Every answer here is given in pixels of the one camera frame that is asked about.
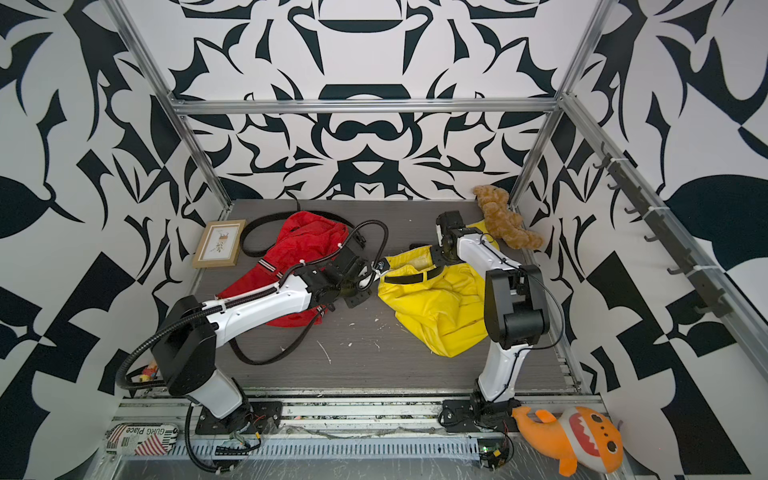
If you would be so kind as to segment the yellow trousers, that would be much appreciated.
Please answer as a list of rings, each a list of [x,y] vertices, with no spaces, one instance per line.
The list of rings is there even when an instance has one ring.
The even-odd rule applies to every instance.
[[[487,338],[485,280],[471,266],[439,267],[428,246],[386,261],[378,296],[432,353],[453,358]]]

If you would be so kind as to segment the red trousers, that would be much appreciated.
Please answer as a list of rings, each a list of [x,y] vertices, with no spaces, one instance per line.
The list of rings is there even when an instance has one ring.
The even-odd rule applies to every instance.
[[[294,213],[283,223],[275,244],[253,268],[221,291],[218,298],[230,298],[274,284],[290,267],[334,253],[348,236],[349,229],[340,220],[307,211]]]

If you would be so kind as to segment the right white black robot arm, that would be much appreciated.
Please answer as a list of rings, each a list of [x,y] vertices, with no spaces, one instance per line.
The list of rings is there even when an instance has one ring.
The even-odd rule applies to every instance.
[[[476,417],[511,411],[516,382],[528,354],[542,347],[550,330],[551,312],[539,268],[522,265],[492,244],[492,237],[463,223],[458,211],[437,217],[437,242],[425,246],[437,267],[466,264],[484,280],[483,319],[491,340],[471,403]]]

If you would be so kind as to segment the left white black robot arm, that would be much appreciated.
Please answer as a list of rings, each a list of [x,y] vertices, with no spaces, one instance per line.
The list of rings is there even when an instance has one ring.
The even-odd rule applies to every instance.
[[[150,347],[168,393],[205,407],[218,420],[240,424],[250,410],[237,383],[216,366],[216,351],[239,335],[278,318],[330,307],[353,308],[386,271],[345,247],[329,259],[295,265],[273,284],[234,297],[177,302]]]

